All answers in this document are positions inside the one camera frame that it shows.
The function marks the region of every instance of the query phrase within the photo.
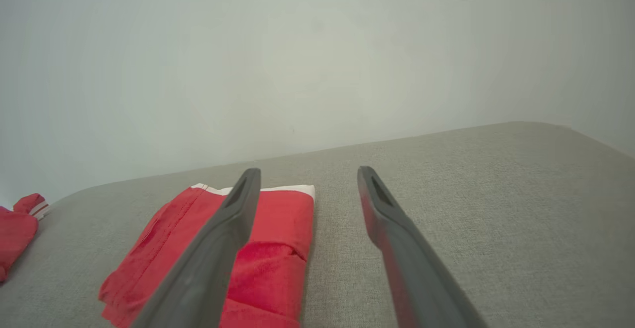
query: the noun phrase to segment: gray couch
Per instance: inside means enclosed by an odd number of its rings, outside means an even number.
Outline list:
[[[316,187],[302,321],[396,326],[368,240],[357,168],[371,165],[493,328],[635,327],[635,159],[570,129],[504,123],[205,168],[61,199],[0,287],[0,326],[110,327],[97,292],[184,188]]]

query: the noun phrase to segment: red cloth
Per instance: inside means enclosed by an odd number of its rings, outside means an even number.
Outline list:
[[[38,193],[34,193],[18,200],[18,202],[13,206],[13,211],[16,213],[33,215],[40,220],[48,212],[46,208],[48,208],[48,204],[46,203],[44,197]]]
[[[165,204],[104,281],[102,315],[115,326],[127,328],[134,321],[225,199],[206,188],[188,188]],[[234,263],[221,327],[299,327],[312,228],[313,197],[296,191],[260,193],[252,235]]]
[[[0,282],[38,231],[38,220],[0,206]]]

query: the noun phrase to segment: red towel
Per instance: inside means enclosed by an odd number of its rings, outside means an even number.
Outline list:
[[[102,315],[127,328],[231,188],[188,188],[150,220],[104,281]],[[313,186],[261,190],[249,242],[238,252],[221,319],[224,328],[299,327],[313,235]]]
[[[0,206],[0,282],[38,231],[38,220]]]
[[[38,193],[23,197],[13,206],[14,212],[33,215],[38,220],[42,220],[50,209],[44,197]]]

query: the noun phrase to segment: stitching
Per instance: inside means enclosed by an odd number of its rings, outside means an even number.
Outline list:
[[[145,260],[145,267],[143,268],[143,271],[141,271],[140,274],[138,273],[138,270],[136,272],[133,272],[131,282],[128,285],[125,285],[125,284],[121,285],[120,288],[117,290],[117,292],[115,292],[115,294],[113,295],[114,307],[116,307],[117,309],[121,307],[123,303],[123,300],[121,298],[123,298],[123,296],[126,293],[130,293],[134,290],[136,285],[139,283],[141,277],[143,277],[143,274],[145,274],[145,272],[148,270],[148,267],[150,267],[150,264],[152,263],[152,261],[154,261],[154,259],[157,257],[157,255],[159,254],[159,252],[161,251],[165,243],[168,241],[168,238],[172,234],[173,229],[179,224],[179,222],[181,222],[181,219],[183,219],[186,212],[189,210],[189,208],[192,207],[193,203],[196,201],[196,199],[198,199],[198,197],[202,193],[203,192],[201,191],[193,191],[193,193],[190,193],[190,195],[193,195],[193,197],[191,199],[186,199],[184,203],[182,204],[181,208],[179,208],[179,212],[177,212],[177,215],[176,215],[178,219],[175,220],[175,222],[171,226],[167,226],[161,231],[161,235],[159,235],[159,238],[165,236],[165,239],[161,240],[160,244],[157,245],[157,247],[155,247],[154,250],[151,251],[147,256],[145,256],[145,258],[149,258],[149,260]]]

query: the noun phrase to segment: red fabric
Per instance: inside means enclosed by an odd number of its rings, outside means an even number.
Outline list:
[[[188,188],[165,204],[104,281],[99,292],[104,318],[127,328],[224,198]],[[221,327],[299,327],[312,228],[311,196],[260,193],[252,235],[236,257]]]
[[[16,213],[31,213],[31,209],[35,208],[43,201],[45,201],[45,199],[40,194],[31,194],[18,200],[18,202],[13,206],[13,211]]]
[[[6,280],[11,265],[38,231],[38,220],[28,213],[16,213],[0,206],[0,282]]]

